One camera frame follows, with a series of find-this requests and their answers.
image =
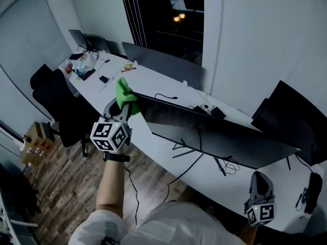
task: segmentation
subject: mouse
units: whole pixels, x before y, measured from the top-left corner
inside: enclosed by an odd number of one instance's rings
[[[106,78],[105,76],[101,76],[100,78],[100,81],[103,82],[104,84],[107,83],[109,81],[108,78]]]

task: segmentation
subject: black strap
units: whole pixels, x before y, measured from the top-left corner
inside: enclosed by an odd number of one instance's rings
[[[103,156],[104,161],[119,161],[119,162],[129,162],[130,157],[124,154],[113,154],[105,152]]]

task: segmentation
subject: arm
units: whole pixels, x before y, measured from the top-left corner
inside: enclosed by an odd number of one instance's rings
[[[253,245],[258,227],[250,227],[249,223],[241,232],[239,238],[247,245]]]
[[[106,161],[100,182],[96,210],[109,210],[123,218],[124,163]]]

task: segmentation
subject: office chair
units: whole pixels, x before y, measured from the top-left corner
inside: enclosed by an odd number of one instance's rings
[[[70,91],[64,74],[57,69],[51,71],[45,64],[30,79],[33,98],[59,122],[59,133],[64,147],[82,141],[83,157],[87,157],[86,135],[100,114],[86,101],[76,98]]]

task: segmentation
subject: green cloth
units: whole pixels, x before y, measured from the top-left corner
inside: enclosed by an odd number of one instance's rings
[[[128,83],[126,82],[124,77],[119,78],[117,81],[116,101],[120,109],[122,109],[123,105],[126,102],[137,101],[137,97],[133,94],[132,89],[128,87]],[[135,115],[137,113],[139,113],[139,107],[136,103],[132,103],[131,115]]]

